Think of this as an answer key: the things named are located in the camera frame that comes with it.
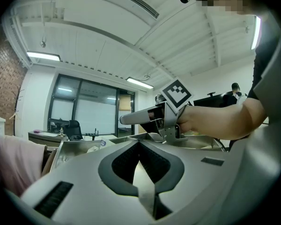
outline brick wall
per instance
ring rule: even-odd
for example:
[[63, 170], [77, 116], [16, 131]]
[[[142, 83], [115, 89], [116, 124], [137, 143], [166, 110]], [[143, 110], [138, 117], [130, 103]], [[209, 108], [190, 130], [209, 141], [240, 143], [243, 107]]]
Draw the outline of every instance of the brick wall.
[[15, 112], [13, 93], [17, 94], [26, 72], [0, 26], [0, 117], [6, 119], [6, 135], [14, 134], [14, 120], [9, 120]]

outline glass door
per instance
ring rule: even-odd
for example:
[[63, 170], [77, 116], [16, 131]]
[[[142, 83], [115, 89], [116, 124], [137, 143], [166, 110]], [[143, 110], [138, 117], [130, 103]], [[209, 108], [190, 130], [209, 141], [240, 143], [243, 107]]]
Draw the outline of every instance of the glass door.
[[123, 125], [120, 117], [134, 112], [134, 92], [119, 90], [118, 92], [118, 136], [125, 137], [134, 134], [134, 125]]

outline black chair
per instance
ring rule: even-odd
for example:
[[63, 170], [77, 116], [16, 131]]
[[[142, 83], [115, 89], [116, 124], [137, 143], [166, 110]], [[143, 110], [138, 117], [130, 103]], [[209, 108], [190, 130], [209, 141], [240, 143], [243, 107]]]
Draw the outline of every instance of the black chair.
[[64, 133], [70, 139], [70, 141], [83, 139], [80, 129], [80, 124], [76, 120], [70, 120], [69, 125], [65, 125]]

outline ceiling light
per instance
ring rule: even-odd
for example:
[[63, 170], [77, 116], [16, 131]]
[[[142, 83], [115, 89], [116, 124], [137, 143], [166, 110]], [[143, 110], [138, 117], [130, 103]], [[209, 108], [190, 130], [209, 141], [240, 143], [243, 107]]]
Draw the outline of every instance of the ceiling light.
[[68, 92], [72, 92], [72, 90], [70, 89], [65, 89], [65, 88], [58, 88], [59, 90], [63, 90], [63, 91], [68, 91]]
[[259, 32], [260, 32], [260, 24], [261, 24], [261, 19], [259, 17], [256, 17], [256, 23], [255, 24], [256, 24], [255, 35], [254, 35], [254, 39], [253, 39], [251, 50], [256, 48], [257, 41], [258, 41], [258, 36], [259, 36]]
[[130, 82], [130, 83], [134, 83], [134, 84], [140, 85], [140, 86], [145, 87], [145, 88], [149, 88], [149, 89], [154, 88], [153, 86], [151, 86], [149, 84], [146, 84], [146, 83], [144, 83], [142, 81], [136, 80], [136, 79], [131, 78], [131, 77], [128, 77], [127, 81]]
[[54, 61], [60, 61], [60, 57], [55, 54], [44, 53], [44, 52], [27, 52], [27, 55], [31, 58], [43, 58], [43, 59], [50, 59]]

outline window frame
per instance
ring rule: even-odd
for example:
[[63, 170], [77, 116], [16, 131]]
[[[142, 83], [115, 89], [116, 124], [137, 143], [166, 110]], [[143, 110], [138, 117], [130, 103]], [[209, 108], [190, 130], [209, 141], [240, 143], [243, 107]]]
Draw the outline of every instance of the window frame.
[[[62, 77], [69, 78], [69, 79], [74, 79], [74, 80], [79, 81], [78, 90], [77, 90], [77, 93], [76, 93], [76, 97], [74, 99], [72, 99], [72, 98], [65, 98], [65, 97], [62, 97], [62, 96], [56, 96], [55, 95], [55, 91], [56, 91], [57, 85], [60, 82], [60, 79]], [[87, 83], [91, 83], [91, 84], [95, 84], [95, 85], [99, 85], [99, 86], [103, 86], [103, 87], [107, 87], [107, 88], [112, 88], [112, 89], [116, 90], [115, 132], [112, 133], [112, 134], [100, 134], [100, 135], [115, 135], [117, 137], [118, 136], [118, 119], [119, 119], [119, 117], [118, 117], [118, 109], [119, 109], [119, 95], [120, 95], [120, 91], [126, 91], [127, 94], [130, 94], [132, 96], [132, 100], [131, 100], [132, 101], [132, 104], [131, 104], [131, 112], [132, 113], [135, 111], [135, 92], [133, 92], [133, 94], [131, 94], [130, 91], [125, 90], [125, 89], [109, 86], [109, 85], [106, 85], [106, 84], [103, 84], [103, 83], [100, 83], [100, 82], [94, 82], [94, 81], [90, 81], [90, 80], [86, 80], [86, 79], [82, 79], [82, 78], [72, 77], [72, 76], [68, 76], [68, 75], [64, 75], [64, 74], [59, 74], [58, 75], [58, 77], [56, 79], [56, 82], [55, 82], [55, 85], [54, 85], [54, 88], [53, 88], [53, 91], [52, 91], [52, 94], [51, 94], [51, 100], [50, 100], [49, 111], [48, 111], [48, 118], [47, 118], [47, 131], [50, 131], [50, 122], [51, 121], [53, 121], [53, 122], [54, 121], [68, 122], [68, 121], [65, 121], [65, 120], [58, 120], [58, 119], [51, 118], [54, 99], [73, 101], [74, 104], [73, 104], [73, 110], [72, 110], [72, 120], [75, 120], [76, 110], [77, 110], [77, 103], [78, 103], [78, 97], [80, 95], [80, 90], [81, 90], [81, 86], [82, 86], [83, 82], [87, 82]], [[134, 134], [135, 134], [135, 132], [134, 132], [134, 125], [131, 125], [131, 135], [134, 135]]]

